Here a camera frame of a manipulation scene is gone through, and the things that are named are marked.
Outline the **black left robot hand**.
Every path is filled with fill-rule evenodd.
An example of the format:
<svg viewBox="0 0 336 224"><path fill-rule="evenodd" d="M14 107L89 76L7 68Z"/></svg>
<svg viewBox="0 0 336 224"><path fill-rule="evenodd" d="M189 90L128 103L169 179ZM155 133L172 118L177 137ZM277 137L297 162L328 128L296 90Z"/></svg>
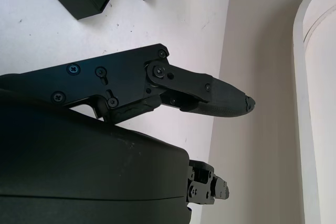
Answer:
<svg viewBox="0 0 336 224"><path fill-rule="evenodd" d="M169 64L156 44L1 76L1 223L189 223L227 183L186 150L119 123L161 105L221 118L253 98Z"/></svg>

